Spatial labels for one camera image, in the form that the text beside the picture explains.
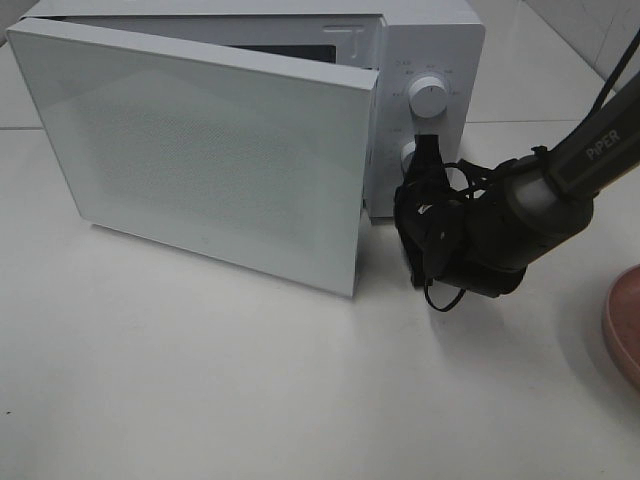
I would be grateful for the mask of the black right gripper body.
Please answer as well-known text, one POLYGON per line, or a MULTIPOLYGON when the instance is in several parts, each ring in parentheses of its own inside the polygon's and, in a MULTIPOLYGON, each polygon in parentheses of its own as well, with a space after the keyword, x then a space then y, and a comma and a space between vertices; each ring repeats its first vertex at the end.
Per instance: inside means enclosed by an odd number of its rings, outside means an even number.
POLYGON ((435 282, 496 298, 513 292, 523 269, 502 272, 471 258, 465 230, 466 200, 458 200, 446 165, 417 159, 406 162, 403 181, 394 194, 393 220, 404 250, 410 281, 429 298, 435 282))

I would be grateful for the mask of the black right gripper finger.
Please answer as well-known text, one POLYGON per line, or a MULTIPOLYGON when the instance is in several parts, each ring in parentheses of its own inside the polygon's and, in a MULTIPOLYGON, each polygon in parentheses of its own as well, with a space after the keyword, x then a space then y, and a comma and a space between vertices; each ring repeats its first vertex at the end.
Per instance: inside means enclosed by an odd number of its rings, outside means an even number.
POLYGON ((443 171, 439 136, 420 134, 415 136, 415 150, 412 158, 414 173, 436 173, 443 171))

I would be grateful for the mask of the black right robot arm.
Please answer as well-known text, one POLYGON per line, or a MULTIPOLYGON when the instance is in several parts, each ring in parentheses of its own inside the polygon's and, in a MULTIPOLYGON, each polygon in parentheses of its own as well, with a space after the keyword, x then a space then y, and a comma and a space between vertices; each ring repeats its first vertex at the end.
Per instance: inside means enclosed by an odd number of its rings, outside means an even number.
POLYGON ((493 169, 443 161, 435 135, 416 136, 393 219, 414 288, 436 283, 496 298, 528 266, 586 229, 594 199, 639 164, 639 78, 614 86, 628 48, 583 121, 554 148, 493 169))

